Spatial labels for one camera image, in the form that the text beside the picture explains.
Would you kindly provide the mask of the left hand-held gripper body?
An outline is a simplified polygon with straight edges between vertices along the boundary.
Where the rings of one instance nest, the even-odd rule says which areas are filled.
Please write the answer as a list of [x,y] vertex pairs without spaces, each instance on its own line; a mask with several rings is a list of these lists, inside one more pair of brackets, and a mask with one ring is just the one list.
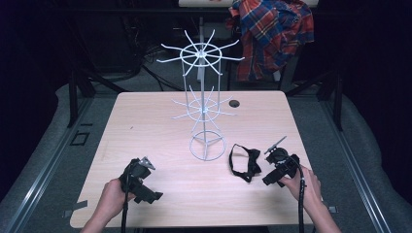
[[120,176],[121,189],[125,193],[132,193],[135,195],[144,195],[150,189],[143,185],[143,179],[145,179],[151,170],[155,167],[147,156],[142,159],[134,158],[124,169],[122,175]]

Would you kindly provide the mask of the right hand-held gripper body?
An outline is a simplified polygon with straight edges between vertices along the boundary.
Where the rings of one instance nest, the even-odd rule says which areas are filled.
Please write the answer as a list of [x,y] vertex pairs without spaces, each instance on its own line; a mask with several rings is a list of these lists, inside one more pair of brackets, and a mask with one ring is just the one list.
[[286,136],[266,150],[267,157],[265,160],[275,166],[274,170],[280,171],[284,176],[293,178],[299,169],[300,161],[296,154],[289,155],[285,149],[278,147],[285,139]]

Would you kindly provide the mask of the black bow tie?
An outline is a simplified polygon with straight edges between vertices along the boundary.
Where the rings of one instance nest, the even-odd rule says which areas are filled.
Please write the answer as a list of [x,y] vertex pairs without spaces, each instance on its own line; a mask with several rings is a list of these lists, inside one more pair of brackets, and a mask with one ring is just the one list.
[[229,168],[234,176],[241,178],[246,183],[250,183],[253,177],[256,174],[259,174],[261,172],[261,169],[258,165],[258,158],[260,156],[260,151],[256,149],[247,149],[245,147],[241,147],[248,155],[248,163],[247,163],[246,172],[238,172],[234,170],[234,166],[233,166],[233,151],[235,147],[241,147],[241,146],[238,144],[233,145],[228,155]]

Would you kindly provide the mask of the white wire display rack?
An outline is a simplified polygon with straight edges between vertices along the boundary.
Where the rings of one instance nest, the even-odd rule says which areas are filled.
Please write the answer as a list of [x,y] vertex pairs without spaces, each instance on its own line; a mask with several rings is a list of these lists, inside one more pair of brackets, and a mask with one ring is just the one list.
[[[231,113],[223,110],[223,105],[228,104],[232,97],[222,98],[222,62],[241,61],[242,57],[230,57],[223,54],[224,49],[231,48],[239,43],[225,46],[216,46],[212,43],[215,31],[212,31],[209,39],[204,41],[204,49],[200,48],[200,42],[194,42],[188,33],[186,37],[189,44],[184,48],[162,45],[165,49],[175,50],[177,57],[157,60],[159,63],[180,61],[182,64],[182,77],[184,81],[185,100],[173,100],[177,105],[186,108],[186,111],[173,116],[173,119],[188,117],[193,121],[190,131],[189,151],[201,161],[213,161],[223,156],[226,150],[226,140],[221,129],[217,125],[220,116],[231,116]],[[197,80],[197,68],[199,58],[204,59],[204,81]]]

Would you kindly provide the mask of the person's right hand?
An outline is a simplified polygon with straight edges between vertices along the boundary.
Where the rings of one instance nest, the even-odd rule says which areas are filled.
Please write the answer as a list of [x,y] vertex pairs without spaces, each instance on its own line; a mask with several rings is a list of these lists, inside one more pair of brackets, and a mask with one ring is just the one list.
[[312,170],[304,166],[301,167],[301,170],[303,176],[297,173],[293,178],[283,177],[281,183],[289,189],[295,199],[298,199],[300,182],[304,180],[303,207],[309,215],[312,215],[324,206],[321,196],[321,182]]

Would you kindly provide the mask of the person's left hand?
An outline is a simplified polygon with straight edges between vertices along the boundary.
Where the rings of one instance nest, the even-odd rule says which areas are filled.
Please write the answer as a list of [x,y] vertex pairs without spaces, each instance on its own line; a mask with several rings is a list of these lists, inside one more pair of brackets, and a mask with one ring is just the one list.
[[128,194],[128,197],[125,197],[119,179],[110,180],[104,185],[94,215],[100,223],[106,225],[113,217],[122,211],[124,200],[127,199],[130,201],[134,197],[134,194]]

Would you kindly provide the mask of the black tape floor outline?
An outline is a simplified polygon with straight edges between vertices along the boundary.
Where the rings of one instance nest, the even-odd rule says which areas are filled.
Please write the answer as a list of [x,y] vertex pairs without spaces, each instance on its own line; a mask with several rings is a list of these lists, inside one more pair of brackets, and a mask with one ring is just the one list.
[[77,131],[70,142],[70,146],[84,146],[88,140],[88,137],[88,132]]

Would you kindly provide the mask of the black metal stand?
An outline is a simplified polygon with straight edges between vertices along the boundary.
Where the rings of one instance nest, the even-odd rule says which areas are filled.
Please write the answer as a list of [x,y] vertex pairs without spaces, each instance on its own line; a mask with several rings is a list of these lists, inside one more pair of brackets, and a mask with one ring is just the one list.
[[321,87],[318,90],[316,96],[320,101],[327,101],[330,99],[331,94],[333,97],[332,108],[332,120],[339,131],[342,131],[341,113],[342,113],[342,101],[343,101],[343,79],[340,73],[336,70],[327,71],[318,77],[304,82],[298,87],[293,88],[286,92],[289,97],[295,96],[303,90],[309,88],[313,84],[320,83]]
[[110,82],[94,71],[79,67],[73,68],[68,81],[70,108],[68,127],[72,127],[79,117],[78,90],[85,98],[93,98],[96,94],[92,81],[101,83],[116,93],[126,92],[126,89]]

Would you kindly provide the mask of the dark chair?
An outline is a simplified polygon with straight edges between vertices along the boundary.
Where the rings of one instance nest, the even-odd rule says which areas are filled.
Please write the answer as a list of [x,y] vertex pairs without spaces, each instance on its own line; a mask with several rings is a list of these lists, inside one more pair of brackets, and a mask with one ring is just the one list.
[[294,74],[295,67],[298,62],[298,58],[301,54],[303,46],[300,46],[295,55],[283,66],[280,70],[276,71],[272,75],[264,76],[260,80],[256,81],[237,81],[237,66],[238,61],[228,60],[225,65],[225,70],[227,72],[226,79],[226,89],[246,89],[246,90],[281,90],[289,91],[292,87],[292,78]]

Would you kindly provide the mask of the red blue plaid shirt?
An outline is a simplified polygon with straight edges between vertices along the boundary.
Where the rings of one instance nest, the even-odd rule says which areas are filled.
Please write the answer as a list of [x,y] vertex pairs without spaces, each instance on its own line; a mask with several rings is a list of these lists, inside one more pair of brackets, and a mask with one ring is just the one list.
[[282,69],[297,49],[314,41],[314,19],[302,0],[233,0],[239,17],[242,56],[237,80],[251,82]]

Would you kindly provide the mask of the aluminium floor rail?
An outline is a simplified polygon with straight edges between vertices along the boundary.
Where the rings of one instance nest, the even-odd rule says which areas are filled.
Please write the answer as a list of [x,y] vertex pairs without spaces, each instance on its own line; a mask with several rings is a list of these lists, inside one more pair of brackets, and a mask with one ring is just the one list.
[[[51,126],[6,198],[0,203],[0,233],[79,233],[62,217],[79,200],[86,174],[97,149],[102,124],[98,110],[110,107],[96,99],[81,102],[80,115],[66,126],[61,104]],[[84,146],[70,146],[77,131],[88,132]]]
[[336,126],[332,114],[332,109],[329,103],[321,103],[321,107],[326,115],[326,119],[333,134],[337,138],[341,149],[343,150],[343,159],[346,167],[351,174],[352,180],[360,195],[360,199],[369,215],[369,218],[377,233],[393,233],[386,218],[384,217],[382,210],[376,200],[374,193],[372,192],[365,176],[361,170],[359,163],[357,162],[353,150],[351,149],[349,142],[343,131],[340,131]]

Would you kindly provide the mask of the white metal post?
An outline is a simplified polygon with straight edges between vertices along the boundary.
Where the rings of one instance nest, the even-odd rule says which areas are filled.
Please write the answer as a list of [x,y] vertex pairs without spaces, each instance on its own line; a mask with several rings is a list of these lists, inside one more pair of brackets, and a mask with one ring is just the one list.
[[[204,49],[204,20],[203,17],[199,18],[199,25],[198,25],[198,35],[199,35],[199,42],[200,42],[200,48],[203,50]],[[200,65],[197,68],[197,80],[202,83],[204,81],[204,75],[205,75],[205,67],[203,66],[204,59],[202,57],[199,58],[198,64]]]

